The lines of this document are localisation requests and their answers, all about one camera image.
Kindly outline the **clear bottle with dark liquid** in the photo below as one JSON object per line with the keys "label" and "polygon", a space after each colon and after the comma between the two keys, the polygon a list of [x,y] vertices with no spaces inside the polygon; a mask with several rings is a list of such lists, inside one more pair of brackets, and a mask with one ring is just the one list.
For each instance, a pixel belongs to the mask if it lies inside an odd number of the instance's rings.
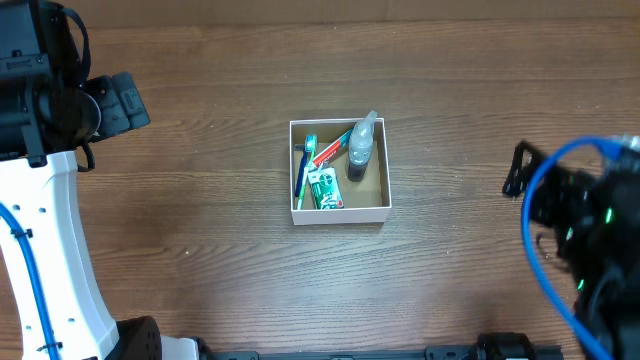
{"label": "clear bottle with dark liquid", "polygon": [[371,110],[362,120],[358,121],[349,139],[349,163],[347,177],[352,182],[363,180],[371,158],[374,144],[375,122],[378,113]]}

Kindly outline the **blue disposable razor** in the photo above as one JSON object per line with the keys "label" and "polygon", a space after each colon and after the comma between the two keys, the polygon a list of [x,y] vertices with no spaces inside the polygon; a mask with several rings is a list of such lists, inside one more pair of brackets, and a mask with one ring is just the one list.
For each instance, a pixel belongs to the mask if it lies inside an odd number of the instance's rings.
{"label": "blue disposable razor", "polygon": [[303,144],[295,145],[295,150],[302,151],[302,158],[299,164],[299,169],[298,169],[299,171],[296,179],[295,193],[294,193],[295,197],[298,198],[302,190],[304,169],[308,160],[309,153],[307,151],[306,145],[303,145]]}

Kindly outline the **green white toothbrush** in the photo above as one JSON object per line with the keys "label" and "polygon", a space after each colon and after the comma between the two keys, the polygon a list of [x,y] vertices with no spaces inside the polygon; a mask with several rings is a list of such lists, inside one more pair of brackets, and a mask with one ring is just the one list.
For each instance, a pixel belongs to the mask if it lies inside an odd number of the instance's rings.
{"label": "green white toothbrush", "polygon": [[297,198],[297,205],[296,205],[297,210],[301,210],[303,208],[306,181],[307,181],[308,172],[309,172],[309,163],[312,161],[313,157],[315,156],[315,151],[317,148],[317,135],[308,134],[306,136],[304,145],[306,145],[309,155],[308,155],[308,160],[304,169],[302,190],[301,190],[300,196]]}

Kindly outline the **green soap packet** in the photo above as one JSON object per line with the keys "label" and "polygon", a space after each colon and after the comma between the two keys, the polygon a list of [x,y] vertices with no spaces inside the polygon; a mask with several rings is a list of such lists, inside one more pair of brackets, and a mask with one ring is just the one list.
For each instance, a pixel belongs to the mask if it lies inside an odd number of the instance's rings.
{"label": "green soap packet", "polygon": [[342,209],[344,201],[333,167],[314,170],[309,173],[314,206],[318,210]]}

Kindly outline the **teal toothpaste tube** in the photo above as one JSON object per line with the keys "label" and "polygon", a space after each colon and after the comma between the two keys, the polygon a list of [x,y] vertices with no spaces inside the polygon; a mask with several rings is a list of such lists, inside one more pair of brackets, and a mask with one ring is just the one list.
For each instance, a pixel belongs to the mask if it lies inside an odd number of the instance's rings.
{"label": "teal toothpaste tube", "polygon": [[324,164],[328,163],[330,159],[336,155],[341,149],[346,147],[349,144],[349,140],[351,137],[353,130],[349,129],[343,135],[341,135],[338,139],[332,142],[328,147],[322,150],[318,155],[316,155],[312,161],[312,168],[317,169],[322,167]]}

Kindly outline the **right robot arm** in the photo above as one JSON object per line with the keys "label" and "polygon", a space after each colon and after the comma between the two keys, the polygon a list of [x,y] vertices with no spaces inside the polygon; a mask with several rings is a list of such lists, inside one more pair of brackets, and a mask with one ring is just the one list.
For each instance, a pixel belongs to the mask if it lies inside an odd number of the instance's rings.
{"label": "right robot arm", "polygon": [[[639,140],[583,136],[547,155],[514,149],[502,188],[522,197],[524,253],[543,293],[589,359],[639,356]],[[554,232],[556,254],[576,283],[568,307],[538,258],[530,226]]]}

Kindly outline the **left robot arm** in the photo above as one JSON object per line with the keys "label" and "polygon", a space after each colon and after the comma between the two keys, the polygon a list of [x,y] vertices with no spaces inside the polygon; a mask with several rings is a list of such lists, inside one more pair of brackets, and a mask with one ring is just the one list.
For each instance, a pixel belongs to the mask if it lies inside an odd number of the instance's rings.
{"label": "left robot arm", "polygon": [[77,180],[78,152],[146,126],[132,76],[92,77],[83,21],[51,1],[1,5],[1,251],[26,359],[200,359],[191,338],[143,316],[115,320],[96,282]]}

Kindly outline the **white cardboard box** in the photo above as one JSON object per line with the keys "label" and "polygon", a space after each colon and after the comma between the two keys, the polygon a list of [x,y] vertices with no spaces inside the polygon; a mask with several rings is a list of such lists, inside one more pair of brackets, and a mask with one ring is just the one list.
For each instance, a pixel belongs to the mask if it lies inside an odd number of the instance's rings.
{"label": "white cardboard box", "polygon": [[294,120],[289,123],[289,203],[293,223],[321,225],[344,223],[383,223],[392,209],[388,151],[385,122],[378,118],[374,130],[374,146],[365,176],[360,182],[347,178],[348,150],[341,149],[329,162],[336,170],[337,183],[343,198],[342,209],[317,210],[310,191],[305,193],[303,207],[297,208],[295,187],[303,145],[308,134],[318,137],[318,149],[323,150],[339,136],[351,129],[357,120],[313,119]]}

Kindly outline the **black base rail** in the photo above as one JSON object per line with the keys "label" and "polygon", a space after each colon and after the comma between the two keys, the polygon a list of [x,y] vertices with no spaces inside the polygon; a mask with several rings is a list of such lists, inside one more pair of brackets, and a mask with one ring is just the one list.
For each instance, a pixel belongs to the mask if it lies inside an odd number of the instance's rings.
{"label": "black base rail", "polygon": [[258,353],[214,352],[201,346],[206,360],[563,360],[558,345],[534,345],[522,333],[486,333],[468,345],[430,345],[413,350]]}

